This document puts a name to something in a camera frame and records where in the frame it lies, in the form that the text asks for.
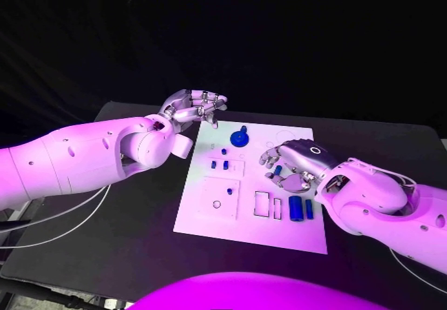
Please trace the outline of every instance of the blue object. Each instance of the blue object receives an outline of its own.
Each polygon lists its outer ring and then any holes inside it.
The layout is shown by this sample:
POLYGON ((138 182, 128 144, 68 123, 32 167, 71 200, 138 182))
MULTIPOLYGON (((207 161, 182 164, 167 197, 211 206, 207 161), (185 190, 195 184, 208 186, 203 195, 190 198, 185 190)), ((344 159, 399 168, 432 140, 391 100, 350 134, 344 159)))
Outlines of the blue object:
POLYGON ((231 144, 236 147, 246 147, 249 144, 249 134, 247 134, 247 127, 242 127, 242 131, 236 131, 231 134, 231 144))
POLYGON ((312 210, 312 200, 311 199, 306 200, 306 215, 308 215, 309 220, 315 219, 315 211, 312 210))
POLYGON ((301 196, 289 197, 291 220, 295 222, 305 221, 304 201, 301 196))
POLYGON ((276 176, 279 176, 280 173, 282 173, 282 170, 283 170, 283 166, 279 165, 279 166, 276 167, 276 171, 275 171, 273 174, 275 174, 276 176))

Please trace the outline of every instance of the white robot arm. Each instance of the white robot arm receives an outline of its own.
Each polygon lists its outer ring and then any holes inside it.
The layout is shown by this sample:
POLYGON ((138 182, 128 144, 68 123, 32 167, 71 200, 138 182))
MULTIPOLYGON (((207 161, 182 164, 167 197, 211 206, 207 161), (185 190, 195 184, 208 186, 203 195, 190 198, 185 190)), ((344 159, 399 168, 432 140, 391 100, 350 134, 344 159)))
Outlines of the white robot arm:
POLYGON ((158 168, 171 153, 187 158, 192 140, 181 135, 194 121, 217 128, 226 96, 181 90, 159 114, 66 127, 0 149, 0 210, 44 196, 100 189, 158 168))
POLYGON ((293 174, 267 173, 275 184, 301 193, 316 183, 315 200, 338 226, 447 274, 447 191, 355 158, 341 163, 308 139, 270 149, 260 163, 272 168, 282 157, 293 174))

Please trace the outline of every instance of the table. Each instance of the table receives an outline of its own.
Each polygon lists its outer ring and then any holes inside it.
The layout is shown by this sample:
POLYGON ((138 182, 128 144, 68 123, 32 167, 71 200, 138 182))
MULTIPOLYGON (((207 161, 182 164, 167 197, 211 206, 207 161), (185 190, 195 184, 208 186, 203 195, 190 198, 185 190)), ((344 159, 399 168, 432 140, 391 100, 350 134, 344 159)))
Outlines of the table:
MULTIPOLYGON (((158 110, 156 106, 110 102, 97 121, 145 116, 158 110)), ((311 127, 315 140, 341 161, 357 157, 420 183, 447 188, 447 152, 430 127, 231 111, 221 112, 218 118, 311 127)), ((195 139, 198 131, 197 123, 187 136, 195 139)), ((311 281, 394 309, 446 305, 447 296, 404 270, 387 246, 345 233, 328 213, 329 255, 174 232, 190 163, 191 156, 187 160, 171 156, 161 168, 115 184, 105 205, 84 226, 57 241, 15 250, 2 276, 136 301, 181 279, 249 271, 311 281)), ((37 219, 63 212, 92 195, 47 198, 37 219)), ((100 199, 102 195, 70 215, 31 227, 19 245, 63 234, 89 216, 100 199)), ((438 272, 413 265, 435 281, 446 281, 438 272)))

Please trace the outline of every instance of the blue battery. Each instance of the blue battery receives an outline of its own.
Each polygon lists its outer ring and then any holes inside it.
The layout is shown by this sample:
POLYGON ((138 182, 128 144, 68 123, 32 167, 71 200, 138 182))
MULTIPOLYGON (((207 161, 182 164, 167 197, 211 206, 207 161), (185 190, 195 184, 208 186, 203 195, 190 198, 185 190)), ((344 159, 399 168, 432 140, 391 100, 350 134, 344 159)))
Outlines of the blue battery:
POLYGON ((279 166, 276 167, 276 171, 275 171, 273 174, 275 174, 276 176, 279 176, 280 173, 282 173, 282 170, 283 170, 283 166, 279 165, 279 166))
POLYGON ((306 215, 308 215, 309 220, 315 219, 315 211, 312 210, 312 200, 311 199, 306 199, 306 215))
POLYGON ((295 222, 305 221, 304 201, 301 196, 289 197, 291 220, 295 222))

